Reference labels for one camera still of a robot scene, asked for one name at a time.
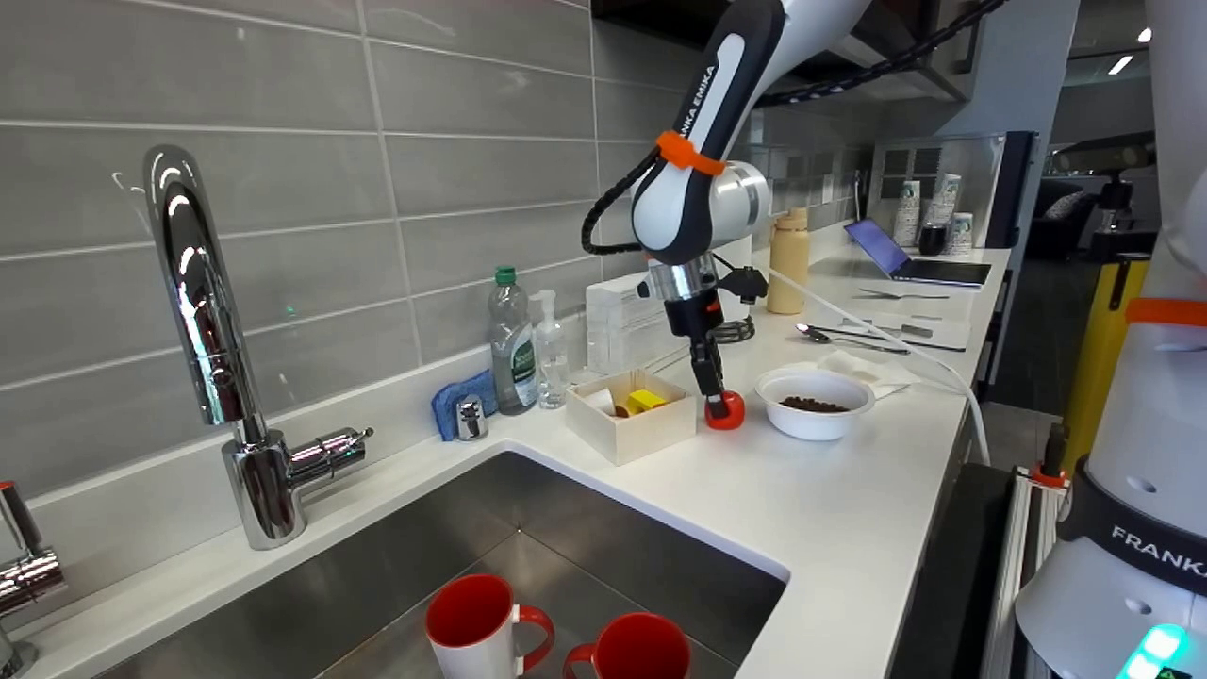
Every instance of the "white bowl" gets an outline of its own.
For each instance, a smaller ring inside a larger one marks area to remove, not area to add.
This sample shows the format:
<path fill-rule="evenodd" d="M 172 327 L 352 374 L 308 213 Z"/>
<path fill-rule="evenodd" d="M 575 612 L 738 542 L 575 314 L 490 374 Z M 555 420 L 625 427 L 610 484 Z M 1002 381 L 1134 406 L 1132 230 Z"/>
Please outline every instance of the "white bowl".
<path fill-rule="evenodd" d="M 758 381 L 758 396 L 766 405 L 766 420 L 804 441 L 837 441 L 844 437 L 860 413 L 870 406 L 870 387 L 844 374 L 826 374 L 819 364 L 781 364 Z M 812 396 L 824 405 L 837 405 L 844 410 L 801 410 L 786 406 L 786 396 Z"/>

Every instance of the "sink basin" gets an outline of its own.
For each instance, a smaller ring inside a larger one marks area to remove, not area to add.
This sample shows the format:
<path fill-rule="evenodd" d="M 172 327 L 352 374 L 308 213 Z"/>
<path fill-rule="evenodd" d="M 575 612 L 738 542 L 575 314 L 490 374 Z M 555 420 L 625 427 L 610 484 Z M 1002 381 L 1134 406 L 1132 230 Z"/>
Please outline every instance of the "sink basin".
<path fill-rule="evenodd" d="M 695 679 L 736 676 L 786 593 L 781 577 L 502 454 L 107 676 L 436 679 L 428 598 L 473 571 L 555 615 L 541 676 L 563 676 L 571 643 L 635 607 L 685 631 Z"/>

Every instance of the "wall tile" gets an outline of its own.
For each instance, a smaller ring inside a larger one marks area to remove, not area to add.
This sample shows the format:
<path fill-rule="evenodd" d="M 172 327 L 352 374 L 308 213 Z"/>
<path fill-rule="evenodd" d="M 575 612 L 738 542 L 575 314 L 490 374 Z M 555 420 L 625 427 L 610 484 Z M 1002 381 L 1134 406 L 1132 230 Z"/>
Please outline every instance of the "wall tile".
<path fill-rule="evenodd" d="M 152 244 L 0 264 L 0 384 L 172 347 Z"/>
<path fill-rule="evenodd" d="M 589 137 L 592 83 L 512 63 L 372 44 L 387 133 Z"/>
<path fill-rule="evenodd" d="M 597 83 L 601 138 L 649 138 L 675 125 L 679 86 Z"/>
<path fill-rule="evenodd" d="M 583 285 L 601 284 L 601 259 L 580 257 L 541 273 L 522 273 L 522 285 L 531 291 L 555 291 L 557 294 L 557 315 L 583 310 Z M 415 299 L 415 324 L 421 342 L 421 361 L 468 352 L 487 342 L 490 332 L 490 284 L 443 291 L 431 299 Z"/>
<path fill-rule="evenodd" d="M 220 234 L 387 213 L 387 181 L 371 137 L 0 128 L 0 252 L 152 241 L 142 193 L 116 181 L 142 185 L 153 142 L 197 156 Z"/>
<path fill-rule="evenodd" d="M 420 364 L 406 300 L 250 338 L 263 410 L 307 406 Z"/>
<path fill-rule="evenodd" d="M 402 213 L 592 201 L 597 147 L 563 138 L 387 138 Z"/>
<path fill-rule="evenodd" d="M 490 278 L 498 264 L 534 269 L 580 257 L 576 234 L 589 202 L 406 220 L 402 244 L 415 291 Z"/>
<path fill-rule="evenodd" d="M 592 39 L 601 79 L 661 83 L 673 90 L 685 90 L 700 70 L 698 50 L 638 35 L 617 24 L 592 24 Z"/>
<path fill-rule="evenodd" d="M 181 356 L 0 393 L 0 469 L 25 496 L 201 441 Z"/>
<path fill-rule="evenodd" d="M 589 15 L 557 0 L 366 0 L 379 39 L 589 70 Z"/>
<path fill-rule="evenodd" d="M 406 294 L 397 221 L 224 241 L 247 327 Z"/>
<path fill-rule="evenodd" d="M 358 31 L 353 0 L 172 0 L 197 7 L 220 7 L 233 15 L 263 15 L 282 24 L 328 25 L 328 31 Z"/>
<path fill-rule="evenodd" d="M 363 44 L 133 3 L 8 3 L 0 115 L 371 128 Z"/>

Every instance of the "gray tile wall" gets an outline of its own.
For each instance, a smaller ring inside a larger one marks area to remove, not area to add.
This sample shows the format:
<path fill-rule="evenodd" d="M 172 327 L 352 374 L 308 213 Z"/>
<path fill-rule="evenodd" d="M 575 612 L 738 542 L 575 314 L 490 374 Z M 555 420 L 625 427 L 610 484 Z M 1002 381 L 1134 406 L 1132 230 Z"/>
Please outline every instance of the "gray tile wall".
<path fill-rule="evenodd" d="M 277 413 L 483 342 L 495 264 L 557 314 L 629 273 L 576 221 L 690 70 L 576 0 L 8 0 L 0 480 L 49 495 L 208 433 L 142 221 L 152 142 L 201 157 Z"/>

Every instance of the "red mug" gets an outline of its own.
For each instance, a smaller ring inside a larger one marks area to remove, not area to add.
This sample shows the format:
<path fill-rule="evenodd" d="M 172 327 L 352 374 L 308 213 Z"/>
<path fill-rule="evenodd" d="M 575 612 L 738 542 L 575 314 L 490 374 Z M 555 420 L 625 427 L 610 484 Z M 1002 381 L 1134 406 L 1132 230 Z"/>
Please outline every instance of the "red mug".
<path fill-rule="evenodd" d="M 516 621 L 543 631 L 543 641 L 526 656 L 512 652 Z M 428 607 L 428 641 L 444 679 L 512 679 L 552 656 L 555 621 L 548 612 L 516 604 L 502 577 L 468 573 Z"/>
<path fill-rule="evenodd" d="M 610 620 L 601 641 L 571 647 L 567 679 L 576 662 L 592 662 L 601 679 L 685 679 L 690 643 L 673 620 L 629 612 Z"/>

